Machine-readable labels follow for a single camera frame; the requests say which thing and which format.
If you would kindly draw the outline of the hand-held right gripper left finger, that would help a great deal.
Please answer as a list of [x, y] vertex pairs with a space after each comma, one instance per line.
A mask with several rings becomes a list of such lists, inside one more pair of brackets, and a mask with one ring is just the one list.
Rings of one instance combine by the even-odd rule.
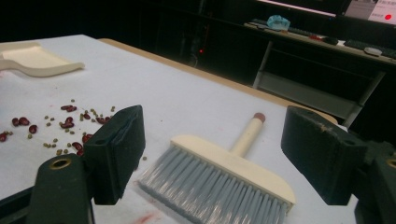
[[118, 111], [85, 144], [83, 159], [96, 204], [114, 205], [123, 196], [146, 147], [143, 107]]

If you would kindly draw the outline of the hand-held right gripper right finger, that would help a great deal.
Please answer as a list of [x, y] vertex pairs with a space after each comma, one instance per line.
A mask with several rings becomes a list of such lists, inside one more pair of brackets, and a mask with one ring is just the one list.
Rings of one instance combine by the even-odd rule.
[[328, 205], [346, 205], [367, 146], [321, 115], [289, 106], [281, 149]]

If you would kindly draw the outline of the cream brush with grey bristles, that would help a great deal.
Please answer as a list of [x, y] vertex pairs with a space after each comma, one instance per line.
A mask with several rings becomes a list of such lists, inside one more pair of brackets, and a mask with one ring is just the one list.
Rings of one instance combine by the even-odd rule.
[[194, 135], [173, 137], [140, 188], [193, 224], [283, 224], [293, 190], [244, 158], [264, 122], [255, 114], [230, 150]]

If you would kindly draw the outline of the red and green beans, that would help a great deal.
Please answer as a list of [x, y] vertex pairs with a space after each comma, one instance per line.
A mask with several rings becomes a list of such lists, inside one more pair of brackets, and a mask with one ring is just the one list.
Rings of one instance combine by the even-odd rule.
[[86, 142], [99, 133], [110, 136], [110, 128], [116, 125], [114, 136], [131, 140], [138, 159], [141, 157], [146, 140], [140, 105], [121, 110], [111, 106], [110, 114], [76, 105], [62, 105], [60, 110], [65, 115], [57, 118], [45, 115], [42, 119], [26, 116], [0, 119], [0, 144], [19, 134], [21, 139], [35, 138], [43, 148], [53, 148], [57, 156], [72, 152], [81, 156]]

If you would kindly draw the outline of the cream plastic dustpan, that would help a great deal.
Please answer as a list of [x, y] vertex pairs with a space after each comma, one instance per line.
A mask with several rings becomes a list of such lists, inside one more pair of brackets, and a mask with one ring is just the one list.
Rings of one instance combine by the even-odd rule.
[[30, 77], [54, 77], [84, 67], [84, 63], [70, 62], [37, 42], [0, 43], [0, 71], [18, 70]]

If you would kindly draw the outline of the white foam mat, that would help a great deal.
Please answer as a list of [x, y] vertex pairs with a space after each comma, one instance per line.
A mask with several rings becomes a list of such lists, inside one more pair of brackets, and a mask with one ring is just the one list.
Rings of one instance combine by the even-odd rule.
[[[280, 138], [285, 106], [112, 47], [85, 35], [40, 40], [40, 45], [84, 69], [57, 77], [29, 77], [0, 71], [0, 119], [26, 116], [42, 119], [65, 115], [62, 105], [95, 108], [103, 114], [142, 105], [146, 150], [139, 169], [145, 171], [168, 149], [170, 139], [194, 134], [229, 148], [257, 112], [265, 126], [247, 158], [284, 178], [297, 203], [287, 224], [356, 224], [351, 199], [346, 206], [329, 206], [284, 156]], [[35, 138], [19, 134], [0, 144], [0, 200], [33, 186], [37, 168], [55, 154]]]

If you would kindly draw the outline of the white computer mouse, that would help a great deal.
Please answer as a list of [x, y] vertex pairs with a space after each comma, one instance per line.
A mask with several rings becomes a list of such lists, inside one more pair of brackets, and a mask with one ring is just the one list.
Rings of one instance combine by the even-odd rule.
[[373, 55], [375, 57], [379, 57], [382, 55], [382, 51], [380, 49], [367, 47], [363, 50], [366, 54]]

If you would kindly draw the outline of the black keyboard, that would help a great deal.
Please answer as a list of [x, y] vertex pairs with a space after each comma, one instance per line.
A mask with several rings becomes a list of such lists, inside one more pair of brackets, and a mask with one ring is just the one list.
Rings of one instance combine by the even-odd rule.
[[360, 49], [360, 50], [364, 50], [367, 47], [370, 48], [375, 48], [375, 49], [380, 49], [382, 51], [382, 55], [381, 56], [385, 56], [388, 58], [392, 58], [392, 59], [396, 59], [396, 49], [389, 49], [389, 48], [385, 48], [385, 47], [379, 47], [373, 44], [368, 44], [365, 42], [361, 42], [361, 41], [357, 41], [357, 40], [351, 40], [348, 39], [345, 41], [344, 45], [346, 47], [350, 47], [353, 49]]

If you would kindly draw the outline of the light blue crumpled cap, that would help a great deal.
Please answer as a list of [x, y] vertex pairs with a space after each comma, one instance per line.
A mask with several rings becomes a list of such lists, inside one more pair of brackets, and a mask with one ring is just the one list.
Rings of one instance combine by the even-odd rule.
[[268, 18], [267, 26], [274, 30], [287, 31], [290, 27], [290, 21], [280, 15], [273, 15]]

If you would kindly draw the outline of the computer monitor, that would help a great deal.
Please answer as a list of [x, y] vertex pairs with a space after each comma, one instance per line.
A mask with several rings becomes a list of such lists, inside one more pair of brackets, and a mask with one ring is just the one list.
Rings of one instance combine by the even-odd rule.
[[343, 15], [396, 25], [396, 0], [350, 0]]

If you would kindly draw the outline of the white metal frame desk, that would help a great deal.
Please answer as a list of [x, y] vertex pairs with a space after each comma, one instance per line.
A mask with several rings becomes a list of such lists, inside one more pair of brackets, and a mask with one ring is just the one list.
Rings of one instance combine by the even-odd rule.
[[[269, 38], [261, 65], [252, 85], [253, 89], [269, 91], [297, 104], [310, 106], [316, 110], [341, 118], [344, 120], [343, 125], [346, 127], [350, 127], [356, 120], [383, 77], [387, 74], [387, 70], [396, 68], [396, 59], [368, 54], [364, 50], [346, 47], [344, 44], [331, 45], [323, 42], [319, 37], [311, 38], [287, 31], [272, 30], [255, 22], [247, 22], [244, 26]], [[327, 52], [337, 59], [344, 57], [355, 63], [361, 62], [376, 66], [374, 77], [357, 101], [347, 100], [326, 91], [308, 87], [305, 84], [280, 77], [266, 70], [275, 43], [292, 44], [299, 48], [318, 50], [322, 53]]]

